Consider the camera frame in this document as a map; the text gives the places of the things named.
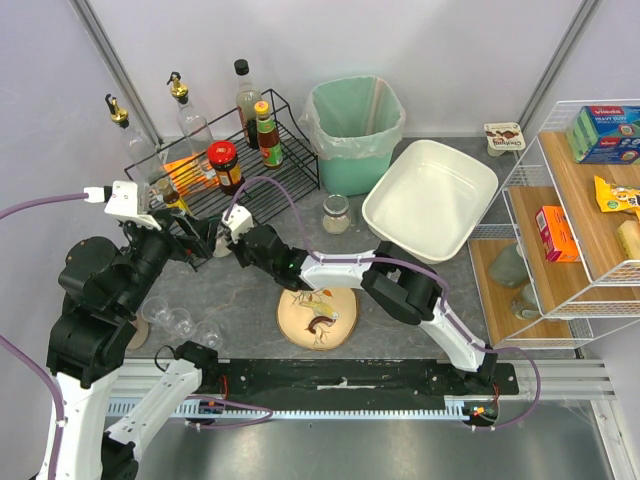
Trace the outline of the glass oil bottle gold spout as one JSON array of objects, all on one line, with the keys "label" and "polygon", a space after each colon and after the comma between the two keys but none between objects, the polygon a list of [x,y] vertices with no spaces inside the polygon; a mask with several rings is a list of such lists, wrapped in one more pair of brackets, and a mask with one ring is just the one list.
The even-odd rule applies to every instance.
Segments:
[{"label": "glass oil bottle gold spout", "polygon": [[208,121],[191,102],[189,89],[182,81],[182,76],[179,72],[173,71],[170,74],[167,85],[170,87],[171,96],[177,102],[178,123],[191,149],[194,160],[203,174],[209,176],[211,165],[207,151],[214,139]]}]

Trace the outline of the dark soy sauce bottle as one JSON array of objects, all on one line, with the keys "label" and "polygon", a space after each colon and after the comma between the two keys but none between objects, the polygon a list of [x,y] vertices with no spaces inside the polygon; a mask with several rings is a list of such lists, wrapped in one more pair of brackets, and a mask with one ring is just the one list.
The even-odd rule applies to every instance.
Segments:
[{"label": "dark soy sauce bottle", "polygon": [[248,146],[258,150],[258,134],[254,105],[262,100],[261,92],[255,87],[250,76],[250,67],[246,59],[234,61],[234,70],[238,79],[236,109],[238,111],[243,134]]}]

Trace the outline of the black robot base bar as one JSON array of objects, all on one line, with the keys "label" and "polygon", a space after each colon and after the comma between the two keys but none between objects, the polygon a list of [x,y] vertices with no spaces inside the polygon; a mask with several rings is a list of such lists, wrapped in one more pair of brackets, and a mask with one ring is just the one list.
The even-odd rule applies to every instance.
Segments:
[{"label": "black robot base bar", "polygon": [[515,369],[497,364],[485,385],[434,359],[231,359],[205,371],[200,393],[257,405],[300,406],[320,398],[489,397],[519,393]]}]

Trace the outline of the red lid sauce jar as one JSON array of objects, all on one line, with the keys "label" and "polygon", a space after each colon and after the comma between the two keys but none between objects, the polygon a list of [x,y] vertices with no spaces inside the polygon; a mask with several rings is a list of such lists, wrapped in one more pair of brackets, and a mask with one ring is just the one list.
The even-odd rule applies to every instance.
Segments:
[{"label": "red lid sauce jar", "polygon": [[207,157],[216,173],[220,190],[228,196],[235,195],[245,182],[235,144],[216,141],[207,149]]}]

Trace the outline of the yellow cap chili sauce bottle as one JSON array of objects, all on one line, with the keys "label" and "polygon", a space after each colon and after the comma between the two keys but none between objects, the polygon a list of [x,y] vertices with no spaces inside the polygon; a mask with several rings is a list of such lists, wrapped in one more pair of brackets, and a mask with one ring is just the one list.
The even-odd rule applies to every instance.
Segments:
[{"label": "yellow cap chili sauce bottle", "polygon": [[258,145],[263,163],[268,169],[278,169],[283,163],[284,154],[270,104],[265,100],[260,100],[254,104],[254,112]]}]

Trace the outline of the small yellow label bottle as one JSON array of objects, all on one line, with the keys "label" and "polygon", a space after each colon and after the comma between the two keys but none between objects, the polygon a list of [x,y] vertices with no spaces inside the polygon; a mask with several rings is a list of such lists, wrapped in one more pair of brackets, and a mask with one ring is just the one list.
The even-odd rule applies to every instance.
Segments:
[{"label": "small yellow label bottle", "polygon": [[169,179],[160,178],[156,181],[155,186],[162,196],[164,203],[168,207],[179,208],[187,214],[191,214],[191,210],[189,209],[187,203],[180,196],[179,192],[175,189]]}]

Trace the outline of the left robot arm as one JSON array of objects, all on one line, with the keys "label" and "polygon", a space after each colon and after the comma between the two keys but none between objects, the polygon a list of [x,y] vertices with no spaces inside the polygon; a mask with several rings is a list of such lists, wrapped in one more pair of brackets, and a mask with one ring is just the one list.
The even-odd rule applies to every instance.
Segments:
[{"label": "left robot arm", "polygon": [[121,422],[104,427],[111,391],[135,334],[133,320],[166,264],[213,256],[219,216],[175,209],[152,214],[155,228],[126,221],[128,245],[85,238],[58,278],[65,296],[49,337],[46,366],[57,390],[38,478],[133,479],[146,448],[191,394],[219,383],[218,353],[191,340],[178,346],[161,379]]}]

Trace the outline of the wide glass jar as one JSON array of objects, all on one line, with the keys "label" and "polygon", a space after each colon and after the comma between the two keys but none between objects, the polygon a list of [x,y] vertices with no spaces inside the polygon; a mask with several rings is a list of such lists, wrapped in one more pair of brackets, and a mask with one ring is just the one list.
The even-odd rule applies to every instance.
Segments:
[{"label": "wide glass jar", "polygon": [[214,258],[223,258],[231,254],[229,245],[231,241],[230,229],[220,221],[216,227],[214,246],[212,247],[212,255]]}]

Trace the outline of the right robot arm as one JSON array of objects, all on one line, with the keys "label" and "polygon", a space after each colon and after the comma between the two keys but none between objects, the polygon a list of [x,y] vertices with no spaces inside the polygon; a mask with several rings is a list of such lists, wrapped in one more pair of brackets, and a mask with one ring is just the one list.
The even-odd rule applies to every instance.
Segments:
[{"label": "right robot arm", "polygon": [[448,286],[430,267],[390,241],[359,254],[330,255],[286,245],[269,225],[225,225],[241,266],[255,266],[293,292],[346,287],[366,292],[393,319],[424,330],[462,377],[488,385],[498,354],[474,335],[448,302]]}]

